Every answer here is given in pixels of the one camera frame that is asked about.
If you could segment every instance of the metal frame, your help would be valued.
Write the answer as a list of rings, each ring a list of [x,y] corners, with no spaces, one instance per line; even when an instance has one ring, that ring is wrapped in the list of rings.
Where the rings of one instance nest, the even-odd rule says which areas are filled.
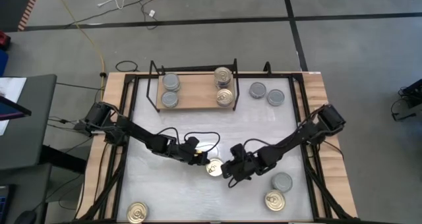
[[[129,118],[130,118],[130,120],[132,120],[133,112],[134,112],[134,108],[135,108],[135,103],[136,103],[136,95],[137,95],[140,79],[148,79],[147,98],[152,103],[152,100],[148,96],[151,78],[158,78],[159,75],[163,75],[163,74],[165,74],[165,72],[175,72],[175,71],[193,72],[193,71],[201,71],[201,69],[205,69],[205,70],[202,70],[202,71],[206,71],[207,69],[212,70],[212,69],[215,69],[216,67],[221,67],[221,66],[227,66],[227,65],[183,67],[183,68],[172,68],[172,69],[165,69],[162,66],[161,69],[158,69],[156,67],[155,63],[153,61],[151,61],[149,74],[142,74],[142,75],[140,75],[140,74],[126,74],[125,75],[125,82],[124,82],[124,87],[123,87],[122,96],[121,96],[121,103],[120,103],[120,113],[124,112],[124,108],[125,108],[126,100],[127,100],[127,91],[128,91],[130,83],[133,83],[133,90],[132,90],[132,95],[131,95],[131,104],[130,104],[130,107],[129,107]],[[299,106],[298,106],[297,97],[296,97],[296,93],[295,93],[296,92],[295,81],[296,81],[299,84],[299,89],[300,89],[300,92],[301,92],[301,99],[303,100],[303,107],[304,107],[304,111],[305,111],[305,116],[308,116],[310,114],[309,104],[308,104],[308,101],[307,101],[307,95],[306,95],[306,91],[305,91],[305,85],[304,85],[304,81],[303,81],[303,75],[301,73],[273,73],[272,69],[271,69],[271,65],[270,65],[269,62],[266,62],[265,66],[264,66],[264,72],[267,72],[266,74],[264,74],[264,73],[241,73],[241,74],[239,74],[238,71],[237,71],[236,59],[234,60],[234,63],[231,66],[235,67],[235,70],[232,71],[232,73],[233,73],[233,76],[236,77],[237,91],[239,91],[238,78],[286,78],[286,79],[288,79],[289,80],[290,92],[292,94],[293,110],[294,110],[294,113],[295,113],[296,122],[299,124],[302,119],[300,117]],[[152,67],[154,67],[156,69],[157,74],[152,74]],[[155,105],[153,103],[152,103],[152,105],[157,110],[157,112],[160,111],[159,109],[157,109],[155,107]],[[123,146],[123,151],[121,153],[121,162],[123,162],[123,164],[121,164],[121,165],[123,165],[123,167],[125,167],[125,162],[126,162],[126,158],[127,158],[127,147],[128,146]],[[319,177],[320,181],[325,185],[324,175],[322,173],[322,165],[321,165],[321,162],[320,162],[319,154],[318,154],[317,149],[315,147],[312,148],[312,151],[313,151],[315,167],[316,167],[316,170],[317,170],[317,176]],[[307,154],[306,145],[301,146],[301,154],[302,154],[302,160],[303,160],[304,166],[309,165],[310,161],[309,161],[309,157],[308,157],[308,154]],[[111,158],[109,160],[109,166],[107,168],[107,177],[105,178],[105,183],[109,182],[110,179],[111,179],[111,175],[112,175],[112,172],[113,172],[113,169],[114,169],[114,163],[115,163],[115,156],[116,155],[117,155],[117,149],[112,150],[111,155],[110,155]],[[123,169],[123,174],[119,177],[119,179],[117,181],[116,193],[115,193],[115,197],[114,197],[114,201],[113,201],[113,209],[112,209],[112,213],[111,213],[112,219],[117,219],[117,212],[118,212],[118,208],[119,208],[119,201],[120,201],[120,195],[121,195],[121,186],[122,186],[123,177],[124,177],[124,170],[125,169]],[[305,173],[305,176],[306,176],[306,181],[307,181],[307,187],[308,187],[309,198],[310,198],[309,201],[311,203],[311,211],[312,211],[313,219],[317,220],[317,219],[320,218],[320,215],[318,213],[317,199],[316,199],[316,196],[315,196],[313,181],[308,174]],[[324,212],[325,212],[326,217],[332,217],[331,210],[330,210],[330,207],[328,205],[328,202],[324,199],[324,197],[322,197],[322,201],[323,201],[323,204],[324,204]],[[105,218],[104,214],[105,214],[106,204],[107,204],[107,200],[101,206],[101,210],[103,210],[103,211],[100,210],[101,212],[100,212],[100,215],[98,216],[99,219]]]

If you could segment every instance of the can lid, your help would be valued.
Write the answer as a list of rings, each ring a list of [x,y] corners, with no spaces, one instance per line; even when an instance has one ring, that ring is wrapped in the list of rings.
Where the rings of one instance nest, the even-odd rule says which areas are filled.
[[[233,101],[233,94],[228,89],[221,89],[217,92],[217,103],[229,105]]]
[[[281,90],[270,90],[268,96],[266,97],[270,105],[272,106],[279,106],[284,101],[284,93]]]
[[[286,205],[286,200],[279,190],[270,190],[265,195],[265,204],[272,211],[280,211]]]
[[[254,82],[249,88],[249,93],[253,98],[263,98],[266,93],[266,87],[260,82]]]
[[[135,202],[127,208],[127,220],[131,224],[142,223],[147,215],[148,207],[141,202]]]
[[[206,172],[213,177],[217,177],[223,173],[223,161],[219,158],[211,158],[210,163],[206,165]]]
[[[230,70],[226,67],[219,67],[214,71],[214,78],[218,82],[227,82],[230,80]]]
[[[163,84],[168,90],[176,90],[180,85],[179,76],[174,73],[168,73],[163,77]]]
[[[271,178],[271,183],[275,189],[278,189],[281,192],[288,192],[293,186],[293,180],[290,175],[285,172],[275,174]]]
[[[175,107],[178,101],[179,101],[179,98],[177,97],[177,94],[175,92],[165,92],[161,96],[161,102],[167,108]]]

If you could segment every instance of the table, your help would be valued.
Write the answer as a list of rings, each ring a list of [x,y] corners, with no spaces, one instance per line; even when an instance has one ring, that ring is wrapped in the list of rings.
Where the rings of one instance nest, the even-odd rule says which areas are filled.
[[[239,73],[266,73],[266,72],[239,72]],[[303,80],[305,84],[305,90],[307,94],[308,104],[310,111],[315,110],[320,107],[322,104],[328,101],[324,82],[322,80],[322,75],[319,72],[292,72],[292,73],[302,73]],[[113,72],[109,74],[107,85],[105,87],[104,101],[119,107],[121,94],[123,90],[123,84],[125,79],[125,72]],[[147,72],[137,72],[137,74],[147,74]],[[301,118],[304,119],[305,112],[303,108],[303,102],[301,100],[301,92],[299,87],[296,86],[296,95],[299,103],[299,110]],[[131,93],[132,87],[128,89],[128,94]],[[127,96],[125,103],[125,115],[128,113],[128,108],[130,106],[131,97]],[[327,138],[327,141],[338,148],[340,147],[338,139],[336,136]],[[80,204],[80,211],[78,212],[77,217],[81,217],[86,213],[89,207],[94,203],[95,193],[98,195],[101,193],[104,187],[104,181],[106,179],[106,172],[108,168],[111,146],[106,146],[104,142],[104,136],[96,136],[93,140],[90,156],[88,158],[88,164],[85,172],[85,185],[83,196],[80,197],[82,202]],[[104,151],[104,158],[102,163],[101,158]],[[330,148],[329,146],[321,146],[320,149],[320,159],[322,164],[322,170],[324,173],[325,183],[327,189],[331,192],[333,197],[337,202],[352,216],[357,216],[355,204],[353,197],[351,195],[351,190],[349,186],[349,181],[347,179],[346,168],[344,167],[344,162],[341,155],[336,151]],[[115,166],[119,163],[119,155],[116,156]],[[324,216],[324,208],[322,205],[322,197],[318,188],[314,185],[317,199],[317,206],[320,213],[320,216]],[[107,199],[107,206],[105,209],[105,217],[111,217],[112,213],[112,204],[115,194],[115,187],[109,194]]]
[[[50,164],[0,171],[0,184],[15,185],[5,224],[14,223],[23,211],[32,210],[38,204],[41,205],[35,209],[37,213],[35,224],[44,223],[46,205],[43,204],[50,172]]]
[[[51,163],[81,174],[85,172],[85,160],[43,145],[56,81],[54,74],[26,79],[17,103],[32,114],[10,120],[0,136],[0,170]]]

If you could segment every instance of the concrete floor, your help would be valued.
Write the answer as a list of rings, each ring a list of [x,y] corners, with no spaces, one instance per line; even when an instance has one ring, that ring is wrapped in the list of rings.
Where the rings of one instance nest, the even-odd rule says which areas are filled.
[[[80,19],[114,8],[106,0],[66,0]],[[291,0],[297,16],[422,11],[422,0]],[[158,20],[286,16],[284,0],[156,0]],[[132,5],[87,23],[140,21]],[[29,26],[72,20],[59,0],[37,0]],[[359,217],[364,220],[420,223],[422,219],[422,124],[396,123],[390,106],[397,91],[422,75],[422,19],[327,20],[298,22],[309,70],[321,71],[328,98],[347,121],[340,134],[346,169]],[[198,24],[86,30],[105,57],[108,72],[122,60],[146,70],[150,60],[166,67],[230,63],[239,70],[297,71],[299,61],[288,22]],[[99,87],[100,61],[78,30],[10,33],[13,47],[5,74],[54,73],[58,81]],[[51,115],[85,116],[95,91],[57,86]],[[45,143],[65,149],[84,140],[79,134],[48,128]],[[73,174],[62,175],[69,179]],[[67,206],[76,206],[77,196]],[[69,220],[72,211],[49,205],[47,223]]]

